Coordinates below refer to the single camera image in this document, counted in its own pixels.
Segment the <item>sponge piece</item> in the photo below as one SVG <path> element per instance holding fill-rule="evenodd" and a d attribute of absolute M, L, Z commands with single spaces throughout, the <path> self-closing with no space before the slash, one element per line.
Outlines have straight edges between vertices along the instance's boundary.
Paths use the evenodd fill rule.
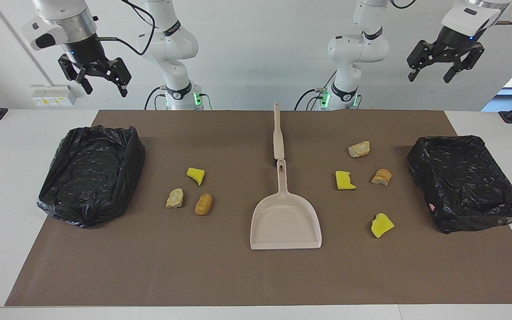
<path fill-rule="evenodd" d="M 378 213 L 376 219 L 372 221 L 370 231 L 376 238 L 380 238 L 385 232 L 394 228 L 394 223 L 384 213 Z"/>
<path fill-rule="evenodd" d="M 351 172 L 335 172 L 337 180 L 337 189 L 339 190 L 355 190 L 357 187 L 351 184 Z"/>
<path fill-rule="evenodd" d="M 189 168 L 187 170 L 187 175 L 197 181 L 197 184 L 200 186 L 203 182 L 203 178 L 205 177 L 205 170 Z"/>

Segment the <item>white wall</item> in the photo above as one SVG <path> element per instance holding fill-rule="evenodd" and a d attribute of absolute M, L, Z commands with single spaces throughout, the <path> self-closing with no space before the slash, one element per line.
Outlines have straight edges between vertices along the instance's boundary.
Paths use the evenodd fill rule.
<path fill-rule="evenodd" d="M 98 35 L 130 43 L 144 24 L 116 0 L 87 0 L 99 16 Z M 303 91 L 321 87 L 335 69 L 327 56 L 331 37 L 357 33 L 352 23 L 355 0 L 175 0 L 177 16 L 197 36 L 200 51 L 185 61 L 193 81 L 209 93 L 216 109 L 270 109 L 274 101 L 292 107 Z M 362 108 L 475 110 L 485 106 L 512 76 L 512 26 L 495 26 L 481 38 L 485 54 L 475 69 L 463 71 L 449 84 L 442 80 L 449 65 L 421 71 L 410 83 L 406 57 L 420 39 L 432 42 L 453 0 L 418 0 L 407 10 L 388 7 L 384 32 L 392 46 L 381 63 L 362 64 Z M 35 15 L 31 0 L 0 0 L 12 28 Z M 512 20 L 512 6 L 504 16 Z M 32 51 L 55 84 L 70 84 L 81 96 L 76 108 L 137 109 L 153 87 L 163 83 L 156 67 L 119 43 L 104 43 L 110 59 L 126 61 L 132 81 L 125 99 L 114 85 L 91 79 L 94 92 L 84 96 L 66 81 L 57 65 L 59 47 Z M 44 77 L 0 21 L 0 105 L 32 108 L 31 84 Z"/>

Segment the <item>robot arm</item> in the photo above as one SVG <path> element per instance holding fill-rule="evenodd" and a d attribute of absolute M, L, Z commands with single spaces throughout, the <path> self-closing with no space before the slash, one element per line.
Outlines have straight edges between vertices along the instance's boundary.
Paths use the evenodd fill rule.
<path fill-rule="evenodd" d="M 191 59 L 199 52 L 195 36 L 187 31 L 177 19 L 172 0 L 144 0 L 146 10 L 154 17 L 159 28 L 154 32 L 146 59 L 157 63 L 161 69 L 167 105 L 173 110 L 193 110 L 201 108 L 197 97 L 200 87 L 189 79 L 187 69 L 179 60 Z M 147 44 L 145 35 L 138 38 L 138 47 Z"/>
<path fill-rule="evenodd" d="M 118 57 L 108 60 L 96 35 L 97 16 L 92 16 L 84 0 L 33 0 L 38 17 L 22 27 L 26 41 L 34 50 L 61 45 L 65 54 L 59 65 L 66 78 L 92 93 L 86 76 L 102 77 L 114 83 L 122 97 L 132 76 Z"/>
<path fill-rule="evenodd" d="M 345 109 L 357 92 L 361 69 L 357 62 L 384 60 L 390 45 L 382 34 L 382 20 L 388 0 L 359 0 L 353 16 L 361 35 L 340 35 L 329 42 L 329 56 L 337 65 L 335 81 L 328 89 L 327 103 L 321 108 Z"/>
<path fill-rule="evenodd" d="M 445 15 L 437 39 L 433 43 L 420 40 L 410 56 L 412 69 L 408 79 L 414 81 L 421 69 L 436 62 L 453 63 L 444 76 L 451 79 L 464 69 L 470 70 L 485 51 L 477 42 L 487 28 L 496 24 L 512 0 L 456 0 Z"/>

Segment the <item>black plastic bag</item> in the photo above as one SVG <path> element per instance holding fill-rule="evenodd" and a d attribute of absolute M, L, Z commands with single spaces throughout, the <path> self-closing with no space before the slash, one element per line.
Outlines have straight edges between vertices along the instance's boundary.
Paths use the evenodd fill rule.
<path fill-rule="evenodd" d="M 110 221 L 128 208 L 144 166 L 136 129 L 70 130 L 59 144 L 37 205 L 81 228 Z"/>
<path fill-rule="evenodd" d="M 408 161 L 443 233 L 512 223 L 512 185 L 479 136 L 419 138 Z"/>

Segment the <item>white table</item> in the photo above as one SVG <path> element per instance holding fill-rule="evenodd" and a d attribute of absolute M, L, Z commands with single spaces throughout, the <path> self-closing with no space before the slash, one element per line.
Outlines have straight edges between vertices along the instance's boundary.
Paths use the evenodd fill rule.
<path fill-rule="evenodd" d="M 0 319 L 512 319 L 512 304 L 5 308 L 46 218 L 35 202 L 55 149 L 69 129 L 91 125 L 96 113 L 12 110 L 0 121 L 0 199 L 4 198 L 0 200 Z M 447 116 L 457 134 L 484 139 L 512 182 L 512 125 L 496 113 L 447 112 Z"/>

